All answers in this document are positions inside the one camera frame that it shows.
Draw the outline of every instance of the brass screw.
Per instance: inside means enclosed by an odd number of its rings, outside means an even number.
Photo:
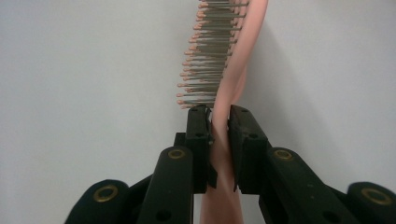
[[[111,190],[111,193],[109,195],[102,195],[102,193],[108,189]],[[117,196],[118,193],[119,189],[116,186],[106,185],[96,190],[96,192],[93,194],[93,199],[99,203],[104,203],[112,200],[114,197]]]
[[[293,160],[293,156],[287,150],[277,150],[274,152],[274,155],[282,160],[282,161],[291,161]]]
[[[365,188],[361,190],[361,194],[372,203],[380,205],[391,205],[393,203],[392,199],[387,194],[378,189]]]
[[[171,151],[168,152],[168,156],[169,156],[171,159],[174,159],[174,160],[181,159],[181,158],[183,158],[185,155],[186,155],[186,153],[185,153],[183,150],[181,150],[181,149],[173,149],[173,150],[171,150]]]

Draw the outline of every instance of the white wall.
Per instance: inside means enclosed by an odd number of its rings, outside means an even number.
[[[196,6],[0,3],[0,223],[62,223],[90,185],[152,173],[185,130],[174,96]],[[392,0],[271,1],[249,65],[240,105],[341,191],[396,191],[395,23]]]

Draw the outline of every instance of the hairbrush bristle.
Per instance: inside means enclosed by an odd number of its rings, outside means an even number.
[[[181,108],[191,108],[196,105],[212,107],[223,71],[227,61],[233,55],[233,45],[237,43],[238,32],[243,28],[241,7],[247,3],[228,0],[201,1],[196,14],[197,23],[193,26],[195,34],[191,37],[188,56],[183,63],[184,69],[180,76],[183,83],[178,87],[187,87],[186,93],[178,93],[177,100]]]

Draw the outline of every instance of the pink hairbrush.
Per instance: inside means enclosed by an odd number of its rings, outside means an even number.
[[[182,108],[213,107],[215,142],[210,160],[218,172],[215,189],[203,196],[201,223],[243,223],[239,193],[233,191],[233,165],[227,134],[231,104],[245,86],[247,64],[262,27],[267,0],[205,0],[199,4],[184,72],[186,93],[177,103]]]

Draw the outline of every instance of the hairbrush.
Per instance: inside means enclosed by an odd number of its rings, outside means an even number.
[[[243,223],[239,194],[233,190],[233,166],[227,134],[230,106],[239,99],[247,64],[262,27],[267,0],[202,0],[180,74],[181,108],[213,107],[210,160],[218,172],[217,188],[203,196],[201,223]]]

